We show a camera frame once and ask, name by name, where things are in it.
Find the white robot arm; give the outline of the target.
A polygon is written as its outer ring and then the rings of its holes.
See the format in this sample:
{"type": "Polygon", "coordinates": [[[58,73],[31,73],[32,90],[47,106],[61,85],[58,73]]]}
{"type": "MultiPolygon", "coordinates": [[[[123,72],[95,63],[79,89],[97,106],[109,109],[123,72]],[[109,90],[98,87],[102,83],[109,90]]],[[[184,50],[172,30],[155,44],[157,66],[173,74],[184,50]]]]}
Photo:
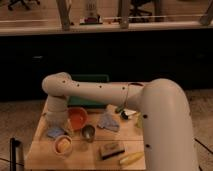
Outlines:
{"type": "Polygon", "coordinates": [[[142,115],[147,171],[199,171],[192,118],[182,88],[169,79],[142,85],[74,81],[66,72],[46,76],[47,120],[53,124],[77,96],[138,111],[142,115]]]}

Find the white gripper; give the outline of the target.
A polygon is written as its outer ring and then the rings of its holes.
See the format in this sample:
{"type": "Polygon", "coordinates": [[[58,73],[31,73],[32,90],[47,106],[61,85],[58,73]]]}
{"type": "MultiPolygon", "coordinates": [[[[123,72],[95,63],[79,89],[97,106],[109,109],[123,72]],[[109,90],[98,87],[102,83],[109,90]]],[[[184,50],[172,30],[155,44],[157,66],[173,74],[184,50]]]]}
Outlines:
{"type": "Polygon", "coordinates": [[[49,126],[58,126],[68,134],[73,133],[67,112],[47,112],[45,118],[49,126]]]}

